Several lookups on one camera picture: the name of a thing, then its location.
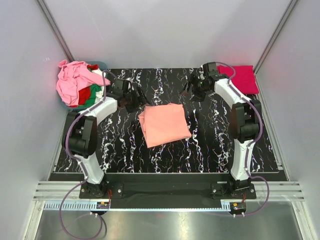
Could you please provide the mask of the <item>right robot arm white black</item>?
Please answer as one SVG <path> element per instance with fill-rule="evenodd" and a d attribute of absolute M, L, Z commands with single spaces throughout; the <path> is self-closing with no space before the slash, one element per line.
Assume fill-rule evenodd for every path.
<path fill-rule="evenodd" d="M 234 156 L 230 175 L 233 182 L 227 185 L 228 195 L 239 198 L 245 192 L 240 181 L 251 178 L 250 164 L 255 143 L 263 133 L 262 107 L 258 100 L 245 96 L 232 82 L 234 67 L 222 62 L 208 62 L 194 69 L 187 78 L 182 95 L 191 92 L 193 102 L 203 102 L 206 93 L 218 94 L 231 109 L 230 135 L 234 140 Z"/>

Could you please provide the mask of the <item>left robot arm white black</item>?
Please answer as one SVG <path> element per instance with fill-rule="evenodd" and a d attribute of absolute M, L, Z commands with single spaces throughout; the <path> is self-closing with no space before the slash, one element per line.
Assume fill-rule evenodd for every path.
<path fill-rule="evenodd" d="M 133 113 L 146 104 L 149 105 L 150 101 L 140 86 L 130 80 L 119 79 L 105 87 L 99 102 L 85 110 L 67 114 L 62 147 L 80 166 L 95 197 L 103 198 L 108 193 L 107 184 L 102 182 L 104 172 L 96 156 L 98 125 L 121 108 Z"/>

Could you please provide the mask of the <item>salmon orange t-shirt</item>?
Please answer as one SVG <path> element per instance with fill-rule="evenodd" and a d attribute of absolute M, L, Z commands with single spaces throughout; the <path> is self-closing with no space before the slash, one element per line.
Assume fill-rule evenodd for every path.
<path fill-rule="evenodd" d="M 148 148 L 192 136 L 182 104 L 146 106 L 138 118 Z"/>

